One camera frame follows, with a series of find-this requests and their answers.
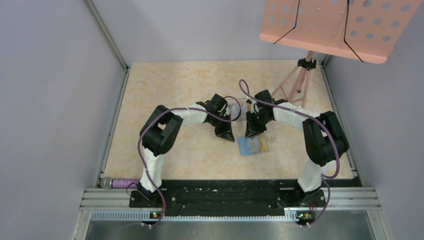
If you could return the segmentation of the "clear plastic card tray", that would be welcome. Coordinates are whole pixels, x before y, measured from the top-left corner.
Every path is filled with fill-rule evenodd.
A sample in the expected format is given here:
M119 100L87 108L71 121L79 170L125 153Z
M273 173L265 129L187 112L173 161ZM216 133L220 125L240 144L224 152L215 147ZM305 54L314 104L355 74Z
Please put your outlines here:
M227 101L228 113L232 122L247 120L247 112L251 111L252 106L252 101L249 98L226 96L224 99Z

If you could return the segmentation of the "purple glitter microphone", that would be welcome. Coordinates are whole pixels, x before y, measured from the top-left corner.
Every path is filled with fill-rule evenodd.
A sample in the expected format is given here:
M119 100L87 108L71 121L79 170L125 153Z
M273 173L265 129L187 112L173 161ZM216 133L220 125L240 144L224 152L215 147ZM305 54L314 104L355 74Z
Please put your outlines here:
M110 178L104 177L99 180L99 187L102 189L127 189L136 188L139 180L132 178Z

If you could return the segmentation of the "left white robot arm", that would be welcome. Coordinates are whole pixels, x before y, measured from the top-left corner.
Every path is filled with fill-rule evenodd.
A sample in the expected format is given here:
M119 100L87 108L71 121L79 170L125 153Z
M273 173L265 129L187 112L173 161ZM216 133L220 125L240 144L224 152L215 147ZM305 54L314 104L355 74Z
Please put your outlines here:
M163 162L181 128L208 123L214 128L216 137L234 142L231 122L227 99L218 94L210 100L198 101L186 107L158 105L140 130L137 143L143 164L142 177L137 184L141 200L149 207L160 202Z

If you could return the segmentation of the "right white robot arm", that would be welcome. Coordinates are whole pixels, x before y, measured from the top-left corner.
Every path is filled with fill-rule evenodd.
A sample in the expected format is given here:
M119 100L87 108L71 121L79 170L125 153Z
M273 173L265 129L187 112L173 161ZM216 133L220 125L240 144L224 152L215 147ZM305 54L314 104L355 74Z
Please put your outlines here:
M324 178L334 179L339 175L340 158L349 149L346 135L333 111L309 111L285 99L276 100L268 90L263 90L254 96L246 112L245 137L264 133L272 121L289 124L303 133L309 160L296 180L291 201L307 206Z

